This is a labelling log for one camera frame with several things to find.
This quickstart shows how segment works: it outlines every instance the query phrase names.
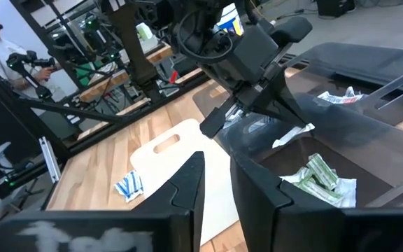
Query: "white cutting board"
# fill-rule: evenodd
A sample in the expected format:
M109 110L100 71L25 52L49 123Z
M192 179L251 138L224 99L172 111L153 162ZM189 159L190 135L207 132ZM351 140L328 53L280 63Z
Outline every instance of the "white cutting board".
M154 148L170 137L180 140L160 153ZM130 157L144 187L151 196L190 158L203 151L205 158L205 202L201 244L205 244L239 220L232 195L229 155L214 141L205 137L195 119L184 120L152 141L142 145Z

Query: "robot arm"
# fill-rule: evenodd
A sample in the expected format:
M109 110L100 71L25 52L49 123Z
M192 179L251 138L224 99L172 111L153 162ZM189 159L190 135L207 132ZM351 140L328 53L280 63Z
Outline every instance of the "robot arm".
M232 3L232 0L136 0L134 16L151 29L164 31L175 53L196 61L231 94L201 124L206 136L214 137L222 129L225 114L235 106L244 115L261 113L304 126L307 121L288 90L284 68L277 61L292 43L300 42L311 31L311 24L302 17L294 17L274 27L256 18L249 0L245 0L246 12L254 25L239 36L215 25L223 8Z

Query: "robot workstation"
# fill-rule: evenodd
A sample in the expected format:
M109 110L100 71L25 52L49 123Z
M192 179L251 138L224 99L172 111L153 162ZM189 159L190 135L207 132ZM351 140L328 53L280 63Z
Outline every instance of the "robot workstation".
M226 90L200 109L204 120L196 130L204 136L193 131L190 138L205 148L186 146L190 158L175 162L171 173L158 171L166 160L152 175L137 169L138 188L138 177L126 176L124 186L145 199L124 211L7 218L0 223L0 252L195 252L238 221L245 245L212 251L403 251L403 131L395 127L403 121L403 50L326 43L282 64L288 48L312 30L309 21L276 24L257 17L251 1L236 0L251 23L238 35L217 26L232 3L100 1L121 34L134 34L144 22ZM148 79L153 71L136 63L136 80ZM286 78L296 64L306 67ZM322 76L320 85L312 76ZM159 95L150 82L141 89L152 100ZM227 161L212 161L220 153Z

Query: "wooden tabletop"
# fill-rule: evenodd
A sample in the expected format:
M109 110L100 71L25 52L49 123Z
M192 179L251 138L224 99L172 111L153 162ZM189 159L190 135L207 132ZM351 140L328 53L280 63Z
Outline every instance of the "wooden tabletop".
M290 77L294 73L296 71L288 69L286 76ZM193 96L210 85L217 83L208 81L71 158L65 166L47 210L130 210L140 204L144 200L143 197L140 196L127 204L124 197L113 188L127 172L133 170L129 161L131 154L179 122L190 118L201 122L204 116L195 104ZM224 91L218 86L215 88L217 94L214 95ZM246 252L240 222L207 242L201 247L201 251Z
M147 56L147 59L149 62L152 64L155 64L167 57L172 56L172 49L170 45L165 45L163 48L159 49L158 51L152 53L151 55ZM105 72L109 73L110 71L113 71L117 69L116 65L114 63L112 64L112 68L107 68ZM91 78L90 84L94 83L95 81L99 80L103 76L100 74L95 74L93 78ZM108 78L94 87L89 88L88 90L85 90L80 94L80 100L84 102L90 102L96 99L97 97L101 96L104 92L110 91L114 88L116 88L119 85L122 85L123 83L126 83L129 80L129 75L125 70L120 70L117 73L114 73L111 78Z

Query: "white t-shirt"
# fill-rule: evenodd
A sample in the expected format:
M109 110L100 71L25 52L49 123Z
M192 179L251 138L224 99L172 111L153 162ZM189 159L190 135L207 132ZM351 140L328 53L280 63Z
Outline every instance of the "white t-shirt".
M1 39L0 40L0 77L5 78L9 81L14 81L14 80L17 80L22 77L21 74L12 70L10 67L7 66L6 61L8 60L9 55L12 53L20 53L20 54L25 55L25 54L27 54L27 51L24 48L22 48L18 45L15 45L14 43L12 43L10 41ZM41 67L32 68L29 65L25 65L24 67L31 75L34 75L41 69ZM59 87L49 84L46 81L42 81L42 82L40 82L40 84L47 87L51 91L52 98L56 101L65 96L63 91ZM29 97L32 97L32 98L38 98L38 96L35 93L35 88L32 86L29 86L27 89L23 90L22 93Z

